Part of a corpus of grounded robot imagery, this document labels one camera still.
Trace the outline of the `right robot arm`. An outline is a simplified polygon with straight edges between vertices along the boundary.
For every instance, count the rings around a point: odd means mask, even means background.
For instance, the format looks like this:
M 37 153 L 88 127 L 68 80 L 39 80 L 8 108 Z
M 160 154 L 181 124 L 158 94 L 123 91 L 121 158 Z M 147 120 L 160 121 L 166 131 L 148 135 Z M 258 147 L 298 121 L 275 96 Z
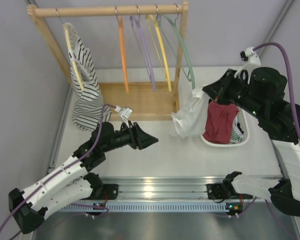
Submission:
M 255 196 L 272 204 L 283 214 L 300 217 L 300 105 L 295 106 L 294 123 L 292 105 L 284 100 L 287 78 L 271 67 L 258 67 L 236 76 L 228 69 L 217 81 L 205 85 L 202 91 L 221 105 L 235 104 L 258 120 L 279 152 L 287 177 L 279 180 L 252 177 L 240 171 L 226 175 L 221 187 L 224 197 Z

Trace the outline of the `orange plastic hanger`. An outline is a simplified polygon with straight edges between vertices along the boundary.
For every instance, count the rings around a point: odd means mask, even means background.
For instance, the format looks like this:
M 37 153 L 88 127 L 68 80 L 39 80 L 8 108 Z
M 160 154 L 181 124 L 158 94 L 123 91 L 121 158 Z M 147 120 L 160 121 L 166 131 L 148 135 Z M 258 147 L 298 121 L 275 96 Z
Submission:
M 124 35 L 124 24 L 123 18 L 120 16 L 117 18 L 118 21 L 118 33 L 119 33 L 119 44 L 120 44 L 120 54 L 121 54 L 121 64 L 123 72 L 123 80 L 125 91 L 129 93 L 129 82 L 128 82 L 128 72 L 127 72 L 127 58 L 126 58 L 126 46 L 125 46 L 125 35 Z

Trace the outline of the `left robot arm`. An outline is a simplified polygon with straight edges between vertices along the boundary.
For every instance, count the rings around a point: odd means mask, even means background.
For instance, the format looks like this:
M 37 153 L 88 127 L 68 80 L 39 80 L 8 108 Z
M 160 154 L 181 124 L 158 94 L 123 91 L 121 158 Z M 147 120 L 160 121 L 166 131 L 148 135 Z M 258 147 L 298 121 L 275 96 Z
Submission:
M 90 139 L 62 165 L 33 185 L 9 192 L 8 209 L 20 231 L 35 231 L 52 214 L 78 200 L 99 198 L 104 184 L 92 170 L 105 161 L 107 152 L 125 146 L 143 150 L 158 141 L 136 122 L 122 123 L 119 130 L 110 122 L 98 124 Z

